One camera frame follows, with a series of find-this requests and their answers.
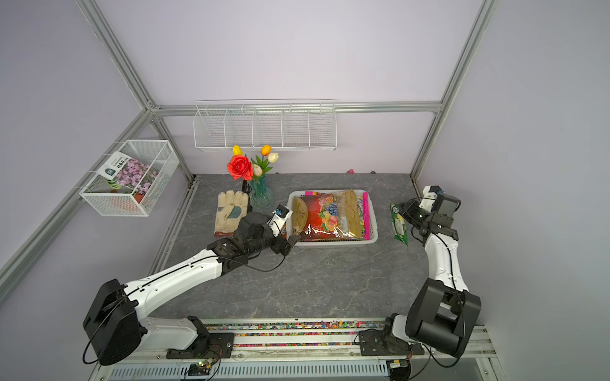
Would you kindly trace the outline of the green candy packet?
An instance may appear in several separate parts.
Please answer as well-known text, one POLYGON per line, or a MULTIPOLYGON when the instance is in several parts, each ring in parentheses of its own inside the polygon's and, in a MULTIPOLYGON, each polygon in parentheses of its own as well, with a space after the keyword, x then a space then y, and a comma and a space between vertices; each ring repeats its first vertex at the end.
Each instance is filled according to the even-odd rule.
POLYGON ((408 245, 408 232, 406 231, 408 225, 404 217, 400 214, 400 206, 395 203, 390 203, 390 211, 392 214, 392 227, 394 228, 394 238, 397 241, 408 245))

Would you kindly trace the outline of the pink fruit candy bag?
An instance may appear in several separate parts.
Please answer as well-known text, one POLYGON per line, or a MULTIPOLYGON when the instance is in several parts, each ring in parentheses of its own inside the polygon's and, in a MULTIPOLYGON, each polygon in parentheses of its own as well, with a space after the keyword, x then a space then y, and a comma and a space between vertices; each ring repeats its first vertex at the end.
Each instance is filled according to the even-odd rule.
POLYGON ((371 222, 370 222, 370 206, 369 206, 369 193, 363 193, 363 221, 364 221, 364 235, 365 241, 369 241, 371 238, 371 222))

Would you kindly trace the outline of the gold candy bag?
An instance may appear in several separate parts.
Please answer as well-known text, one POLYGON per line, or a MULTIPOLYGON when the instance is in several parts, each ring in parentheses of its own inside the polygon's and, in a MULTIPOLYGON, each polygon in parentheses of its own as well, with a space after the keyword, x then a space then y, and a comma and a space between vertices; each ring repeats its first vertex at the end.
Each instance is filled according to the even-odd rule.
POLYGON ((296 196, 291 202, 291 235, 305 242, 363 241, 363 195, 340 190, 296 196))

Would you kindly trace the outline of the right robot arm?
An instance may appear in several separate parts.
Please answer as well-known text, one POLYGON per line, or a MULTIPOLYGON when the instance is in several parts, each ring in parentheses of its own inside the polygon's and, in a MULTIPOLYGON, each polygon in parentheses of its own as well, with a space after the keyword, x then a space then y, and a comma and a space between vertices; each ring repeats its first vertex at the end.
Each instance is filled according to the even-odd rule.
POLYGON ((386 318, 384 340, 395 349, 410 341, 460 359, 481 313, 458 262, 458 232, 452 228, 461 201, 450 195, 414 198, 397 206, 399 215, 421 236, 429 276, 407 314, 386 318))

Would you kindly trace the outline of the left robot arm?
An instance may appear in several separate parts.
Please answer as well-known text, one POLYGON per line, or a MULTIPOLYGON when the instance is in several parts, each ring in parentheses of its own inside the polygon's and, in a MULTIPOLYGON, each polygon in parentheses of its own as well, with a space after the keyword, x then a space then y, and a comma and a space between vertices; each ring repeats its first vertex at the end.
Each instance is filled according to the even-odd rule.
POLYGON ((233 339, 212 334, 198 317, 155 319, 152 312, 197 287, 249 267, 249 262, 269 249, 286 257, 300 236, 284 237, 283 228, 292 211, 279 205, 270 214, 252 212, 241 219, 237 230, 170 268, 142 279, 104 283, 84 319, 87 350, 96 363, 116 364, 135 352, 166 351, 170 360, 228 357, 233 339))

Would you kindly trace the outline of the cream work glove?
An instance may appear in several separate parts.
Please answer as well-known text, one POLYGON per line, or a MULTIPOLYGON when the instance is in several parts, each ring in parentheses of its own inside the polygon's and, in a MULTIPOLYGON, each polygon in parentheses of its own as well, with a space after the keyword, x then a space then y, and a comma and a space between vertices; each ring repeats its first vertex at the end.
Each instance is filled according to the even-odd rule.
POLYGON ((214 235, 226 237, 238 228, 241 219, 248 213, 249 195, 229 190, 218 195, 217 213, 214 223, 214 235))

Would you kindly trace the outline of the glass vase with flowers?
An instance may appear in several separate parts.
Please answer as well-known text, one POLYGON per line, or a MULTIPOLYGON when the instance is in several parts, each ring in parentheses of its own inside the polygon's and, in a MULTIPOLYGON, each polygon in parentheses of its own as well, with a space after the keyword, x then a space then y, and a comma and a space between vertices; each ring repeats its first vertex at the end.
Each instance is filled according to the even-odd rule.
POLYGON ((269 144, 265 144, 253 158, 248 157, 239 145, 232 147, 232 154, 227 171, 235 180, 242 180, 242 191, 249 195, 249 204, 255 211, 270 210, 274 198, 266 176, 278 161, 279 154, 269 144))

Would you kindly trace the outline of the purple flower seed packet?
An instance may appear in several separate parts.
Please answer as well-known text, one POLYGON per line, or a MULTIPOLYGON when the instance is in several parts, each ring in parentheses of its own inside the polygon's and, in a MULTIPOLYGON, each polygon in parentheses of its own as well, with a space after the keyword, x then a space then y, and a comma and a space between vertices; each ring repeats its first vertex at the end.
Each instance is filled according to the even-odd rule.
POLYGON ((113 152, 96 171, 116 191, 146 196, 155 182, 158 171, 123 152, 113 152))

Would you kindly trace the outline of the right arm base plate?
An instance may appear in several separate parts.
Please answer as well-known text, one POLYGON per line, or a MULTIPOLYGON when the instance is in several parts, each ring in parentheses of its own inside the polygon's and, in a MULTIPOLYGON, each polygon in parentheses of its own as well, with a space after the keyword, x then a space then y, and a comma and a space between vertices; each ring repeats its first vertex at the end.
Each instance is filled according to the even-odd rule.
POLYGON ((425 353, 421 344, 403 341, 381 330, 363 330, 356 334, 353 344, 363 357, 413 357, 425 353))

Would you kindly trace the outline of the aluminium mounting rail frame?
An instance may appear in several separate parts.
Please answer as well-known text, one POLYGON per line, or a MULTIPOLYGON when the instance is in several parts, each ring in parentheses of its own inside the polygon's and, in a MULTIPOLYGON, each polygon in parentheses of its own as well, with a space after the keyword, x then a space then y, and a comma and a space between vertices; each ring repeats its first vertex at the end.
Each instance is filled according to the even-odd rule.
POLYGON ((353 344, 363 330, 384 331, 381 317, 209 319, 210 333, 233 333, 230 358, 167 360, 166 352, 137 352, 95 367, 92 380, 503 380, 485 327, 473 329, 460 360, 435 349, 413 357, 363 357, 353 344))

